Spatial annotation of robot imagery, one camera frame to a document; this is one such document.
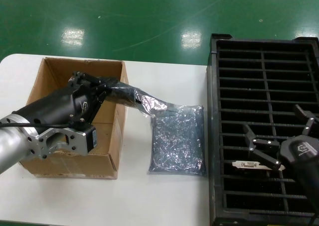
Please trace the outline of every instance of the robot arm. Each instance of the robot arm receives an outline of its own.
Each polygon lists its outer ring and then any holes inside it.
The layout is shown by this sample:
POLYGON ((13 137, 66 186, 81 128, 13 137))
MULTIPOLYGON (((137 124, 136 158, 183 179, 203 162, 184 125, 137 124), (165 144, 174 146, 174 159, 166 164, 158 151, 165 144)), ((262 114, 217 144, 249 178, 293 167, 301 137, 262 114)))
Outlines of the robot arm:
POLYGON ((96 145, 91 124, 117 79, 75 72, 68 86, 0 120, 0 174, 21 160, 58 149, 87 155, 96 145))

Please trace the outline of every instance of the metal parts in bag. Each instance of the metal parts in bag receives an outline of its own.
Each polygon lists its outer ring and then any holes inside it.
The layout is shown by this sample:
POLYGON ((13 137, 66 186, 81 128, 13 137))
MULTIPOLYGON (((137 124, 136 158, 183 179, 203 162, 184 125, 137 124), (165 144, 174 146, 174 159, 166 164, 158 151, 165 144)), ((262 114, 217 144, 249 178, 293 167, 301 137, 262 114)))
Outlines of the metal parts in bag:
POLYGON ((149 171, 205 176, 203 107, 176 106, 176 110, 152 119, 149 171))

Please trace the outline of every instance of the green floor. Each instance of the green floor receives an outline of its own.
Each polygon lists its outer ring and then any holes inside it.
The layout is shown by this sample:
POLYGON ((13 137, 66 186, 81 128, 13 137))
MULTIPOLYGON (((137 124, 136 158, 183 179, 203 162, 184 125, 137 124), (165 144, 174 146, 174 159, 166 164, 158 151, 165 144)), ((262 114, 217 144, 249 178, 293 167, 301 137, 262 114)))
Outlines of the green floor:
POLYGON ((28 53, 205 65, 211 33, 318 36, 318 9, 319 0, 0 0, 0 60, 28 53))

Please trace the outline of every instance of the white table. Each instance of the white table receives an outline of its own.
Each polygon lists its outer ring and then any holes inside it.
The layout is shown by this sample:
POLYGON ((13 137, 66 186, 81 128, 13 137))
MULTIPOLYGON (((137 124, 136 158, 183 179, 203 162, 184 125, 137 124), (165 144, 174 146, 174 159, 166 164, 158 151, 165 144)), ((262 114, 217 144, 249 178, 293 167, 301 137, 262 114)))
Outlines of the white table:
MULTIPOLYGON (((0 117, 25 105, 43 57, 13 54, 0 63, 0 117)), ((207 106, 206 66, 125 63, 130 85, 167 102, 207 106)), ((35 178, 16 164, 0 175, 0 220, 208 226, 208 180, 149 174, 151 145, 150 118, 128 109, 117 180, 35 178)))

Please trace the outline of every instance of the white label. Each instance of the white label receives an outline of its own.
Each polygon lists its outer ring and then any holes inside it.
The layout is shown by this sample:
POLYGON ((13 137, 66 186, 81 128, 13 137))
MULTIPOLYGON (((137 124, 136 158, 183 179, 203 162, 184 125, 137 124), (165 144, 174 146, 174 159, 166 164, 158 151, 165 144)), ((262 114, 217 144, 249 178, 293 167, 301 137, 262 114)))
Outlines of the white label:
POLYGON ((92 132, 92 135, 93 135, 93 147, 95 148, 95 146, 97 146, 98 144, 97 137, 96 137, 96 130, 92 132))

